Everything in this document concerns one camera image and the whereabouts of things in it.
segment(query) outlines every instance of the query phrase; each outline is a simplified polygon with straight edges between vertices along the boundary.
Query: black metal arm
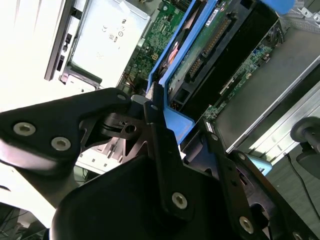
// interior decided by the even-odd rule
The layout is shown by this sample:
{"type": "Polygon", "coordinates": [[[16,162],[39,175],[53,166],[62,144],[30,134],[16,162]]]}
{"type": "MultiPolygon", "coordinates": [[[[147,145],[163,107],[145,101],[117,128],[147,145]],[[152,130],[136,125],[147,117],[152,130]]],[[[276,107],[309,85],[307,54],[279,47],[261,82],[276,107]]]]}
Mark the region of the black metal arm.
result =
{"type": "Polygon", "coordinates": [[[212,132],[201,130],[201,166],[183,164],[162,87],[147,96],[131,101],[109,88],[0,114],[0,159],[42,176],[61,178],[80,152],[124,141],[124,164],[61,202],[52,239],[317,239],[245,154],[226,157],[212,132]]]}

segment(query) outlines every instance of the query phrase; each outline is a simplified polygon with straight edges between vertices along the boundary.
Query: motherboard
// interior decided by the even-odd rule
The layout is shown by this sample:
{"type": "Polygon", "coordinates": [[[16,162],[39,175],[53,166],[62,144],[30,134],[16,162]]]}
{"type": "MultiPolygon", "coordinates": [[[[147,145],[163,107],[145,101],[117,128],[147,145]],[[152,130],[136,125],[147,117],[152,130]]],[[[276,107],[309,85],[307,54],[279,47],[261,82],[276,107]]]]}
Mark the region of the motherboard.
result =
{"type": "Polygon", "coordinates": [[[249,57],[243,62],[241,67],[236,71],[230,81],[221,90],[221,96],[226,95],[226,97],[224,97],[222,101],[218,101],[214,106],[210,105],[204,112],[203,117],[209,121],[213,121],[241,86],[246,83],[252,73],[269,61],[272,50],[273,48],[270,46],[264,45],[262,42],[259,43],[249,57]],[[229,87],[231,84],[236,85],[231,89],[229,87]]]}
{"type": "Polygon", "coordinates": [[[213,10],[204,28],[170,79],[169,92],[176,87],[178,81],[193,81],[204,59],[214,50],[215,45],[232,22],[229,17],[226,17],[227,11],[225,11],[230,3],[231,0],[223,1],[213,10]]]}
{"type": "Polygon", "coordinates": [[[142,47],[128,62],[123,73],[124,80],[130,85],[134,85],[137,78],[148,80],[149,73],[184,16],[184,12],[168,1],[162,2],[158,10],[159,13],[146,34],[142,47]]]}

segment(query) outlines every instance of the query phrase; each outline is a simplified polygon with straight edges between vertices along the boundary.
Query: blue tab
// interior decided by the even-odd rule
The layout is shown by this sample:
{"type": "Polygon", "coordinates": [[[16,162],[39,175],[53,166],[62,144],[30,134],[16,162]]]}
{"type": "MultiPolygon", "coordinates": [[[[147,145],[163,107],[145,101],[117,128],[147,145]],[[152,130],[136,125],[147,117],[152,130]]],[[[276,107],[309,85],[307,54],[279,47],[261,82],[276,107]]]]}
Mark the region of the blue tab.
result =
{"type": "Polygon", "coordinates": [[[286,14],[295,4],[295,0],[261,0],[278,14],[286,14]]]}

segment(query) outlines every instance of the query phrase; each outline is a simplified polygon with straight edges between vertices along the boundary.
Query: white label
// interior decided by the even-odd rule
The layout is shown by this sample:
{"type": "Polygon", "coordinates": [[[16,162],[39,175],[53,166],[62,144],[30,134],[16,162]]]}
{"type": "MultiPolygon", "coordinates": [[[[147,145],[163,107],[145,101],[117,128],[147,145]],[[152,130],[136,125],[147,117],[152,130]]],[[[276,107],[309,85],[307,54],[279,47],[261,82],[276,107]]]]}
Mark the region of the white label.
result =
{"type": "Polygon", "coordinates": [[[216,17],[217,13],[219,12],[219,9],[216,8],[213,13],[211,14],[211,16],[209,17],[208,21],[206,22],[206,26],[209,27],[209,25],[211,24],[211,22],[214,20],[214,18],[216,17]]]}

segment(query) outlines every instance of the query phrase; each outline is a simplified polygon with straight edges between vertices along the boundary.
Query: hex bolt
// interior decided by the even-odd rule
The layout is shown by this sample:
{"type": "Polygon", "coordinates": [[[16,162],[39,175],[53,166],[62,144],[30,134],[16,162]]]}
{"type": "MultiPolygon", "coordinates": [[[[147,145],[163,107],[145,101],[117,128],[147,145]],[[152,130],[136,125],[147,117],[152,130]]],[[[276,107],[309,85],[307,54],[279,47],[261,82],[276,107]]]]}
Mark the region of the hex bolt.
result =
{"type": "Polygon", "coordinates": [[[242,160],[246,160],[245,155],[243,155],[242,153],[238,153],[239,158],[241,158],[242,160]]]}
{"type": "Polygon", "coordinates": [[[117,95],[117,97],[118,97],[118,99],[126,100],[126,97],[125,97],[125,96],[123,96],[123,95],[121,95],[121,94],[118,94],[118,95],[117,95]]]}
{"type": "Polygon", "coordinates": [[[296,231],[294,231],[292,234],[293,234],[293,237],[295,240],[303,240],[303,238],[300,236],[300,234],[297,233],[296,231]]]}
{"type": "Polygon", "coordinates": [[[176,205],[179,209],[186,209],[188,206],[188,201],[186,197],[180,193],[180,192],[175,192],[172,194],[172,202],[174,205],[176,205]]]}
{"type": "Polygon", "coordinates": [[[52,139],[51,146],[57,151],[66,151],[71,147],[71,142],[63,136],[57,136],[52,139]]]}
{"type": "Polygon", "coordinates": [[[239,218],[239,222],[241,227],[249,234],[253,234],[254,233],[254,226],[252,226],[251,222],[249,221],[248,218],[246,218],[245,216],[241,216],[239,218]]]}
{"type": "Polygon", "coordinates": [[[36,132],[36,127],[28,122],[19,122],[13,126],[13,131],[20,136],[30,136],[36,132]]]}
{"type": "Polygon", "coordinates": [[[158,110],[158,107],[157,106],[155,106],[155,105],[151,105],[151,107],[154,109],[154,110],[158,110]]]}
{"type": "Polygon", "coordinates": [[[219,138],[218,138],[217,135],[215,135],[215,134],[211,134],[211,137],[213,138],[213,140],[216,140],[216,141],[219,140],[219,138]]]}

